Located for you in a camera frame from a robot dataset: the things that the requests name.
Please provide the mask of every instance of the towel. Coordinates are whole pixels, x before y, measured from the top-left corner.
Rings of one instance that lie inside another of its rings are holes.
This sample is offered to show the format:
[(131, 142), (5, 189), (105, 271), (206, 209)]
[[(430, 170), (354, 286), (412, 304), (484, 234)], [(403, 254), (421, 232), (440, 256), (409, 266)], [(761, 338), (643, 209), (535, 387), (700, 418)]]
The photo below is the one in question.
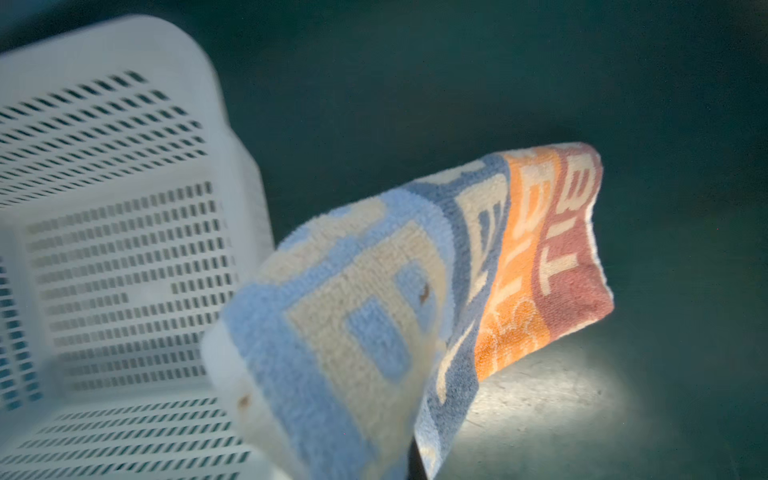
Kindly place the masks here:
[(478, 383), (606, 316), (597, 152), (490, 154), (314, 218), (202, 354), (246, 442), (294, 480), (433, 478)]

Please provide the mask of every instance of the beige stripe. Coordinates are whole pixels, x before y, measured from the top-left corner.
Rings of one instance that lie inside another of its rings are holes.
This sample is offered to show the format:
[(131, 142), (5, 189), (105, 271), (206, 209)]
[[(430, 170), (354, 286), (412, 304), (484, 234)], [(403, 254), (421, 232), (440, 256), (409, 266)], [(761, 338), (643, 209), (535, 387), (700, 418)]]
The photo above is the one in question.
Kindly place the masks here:
[(541, 251), (541, 259), (538, 265), (538, 281), (541, 284), (541, 293), (544, 296), (552, 292), (552, 288), (549, 285), (549, 277), (578, 266), (576, 253), (569, 253), (554, 260), (549, 260), (548, 257), (549, 246), (544, 247)]
[(523, 277), (519, 276), (516, 279), (512, 280), (510, 283), (507, 283), (502, 287), (498, 292), (493, 293), (491, 295), (491, 298), (488, 300), (488, 305), (485, 307), (486, 312), (494, 312), (496, 311), (496, 307), (499, 305), (499, 303), (503, 302), (507, 298), (509, 298), (512, 295), (515, 295), (517, 292), (520, 291), (520, 289), (523, 286)]
[(474, 282), (472, 282), (472, 285), (469, 288), (469, 296), (467, 298), (473, 299), (477, 296), (478, 293), (480, 293), (480, 290), (482, 290), (482, 287), (485, 286), (485, 284), (488, 282), (488, 271), (483, 270), (480, 275), (478, 275), (477, 279), (475, 279)]
[(456, 343), (453, 344), (451, 349), (448, 351), (448, 353), (445, 354), (445, 356), (442, 358), (442, 361), (440, 362), (440, 367), (437, 370), (437, 381), (435, 384), (435, 389), (437, 390), (437, 396), (441, 405), (445, 403), (446, 399), (448, 398), (445, 376), (448, 375), (448, 369), (451, 368), (451, 364), (453, 364), (453, 359), (456, 357), (458, 349), (462, 347), (464, 340), (467, 339), (467, 336), (472, 331), (473, 326), (474, 323), (469, 324), (462, 336), (456, 340)]
[(565, 233), (569, 231), (573, 226), (576, 224), (576, 217), (571, 217), (567, 220), (563, 220), (561, 222), (553, 223), (551, 227), (547, 230), (547, 238), (550, 239), (552, 237), (556, 237), (557, 235), (560, 235), (561, 233)]
[(515, 247), (515, 249), (509, 253), (507, 253), (507, 256), (504, 257), (504, 266), (502, 268), (506, 268), (507, 265), (511, 261), (515, 259), (515, 257), (523, 252), (525, 252), (527, 249), (531, 248), (531, 238), (528, 237), (525, 240), (523, 240), (519, 245)]

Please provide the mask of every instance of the dark green surface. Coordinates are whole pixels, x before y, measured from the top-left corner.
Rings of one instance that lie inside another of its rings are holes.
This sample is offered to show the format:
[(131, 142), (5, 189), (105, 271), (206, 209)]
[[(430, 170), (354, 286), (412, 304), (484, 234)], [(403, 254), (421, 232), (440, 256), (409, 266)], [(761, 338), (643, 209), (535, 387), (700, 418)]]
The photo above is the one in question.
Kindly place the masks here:
[(677, 3), (64, 2), (0, 50), (182, 27), (277, 239), (489, 151), (593, 144), (616, 311), (491, 378), (442, 477), (768, 478), (766, 8)]

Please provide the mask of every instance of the multicolored towel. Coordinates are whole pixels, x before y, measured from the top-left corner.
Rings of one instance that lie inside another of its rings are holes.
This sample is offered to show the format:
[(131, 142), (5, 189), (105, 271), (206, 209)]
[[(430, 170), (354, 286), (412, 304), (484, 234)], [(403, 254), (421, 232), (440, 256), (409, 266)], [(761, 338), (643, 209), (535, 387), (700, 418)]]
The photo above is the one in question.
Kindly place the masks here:
[(478, 382), (607, 315), (598, 154), (491, 154), (288, 236), (203, 356), (238, 432), (294, 480), (430, 478)]

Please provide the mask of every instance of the blue stripe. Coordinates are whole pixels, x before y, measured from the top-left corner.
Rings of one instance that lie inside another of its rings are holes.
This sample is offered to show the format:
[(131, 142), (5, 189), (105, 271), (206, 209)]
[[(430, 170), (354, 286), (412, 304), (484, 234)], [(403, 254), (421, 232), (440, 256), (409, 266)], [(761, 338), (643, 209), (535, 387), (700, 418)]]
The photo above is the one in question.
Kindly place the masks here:
[(374, 449), (282, 314), (280, 290), (246, 287), (223, 321), (310, 476), (360, 478)]
[(411, 369), (411, 353), (381, 302), (371, 297), (346, 319), (349, 332), (385, 379), (397, 383)]

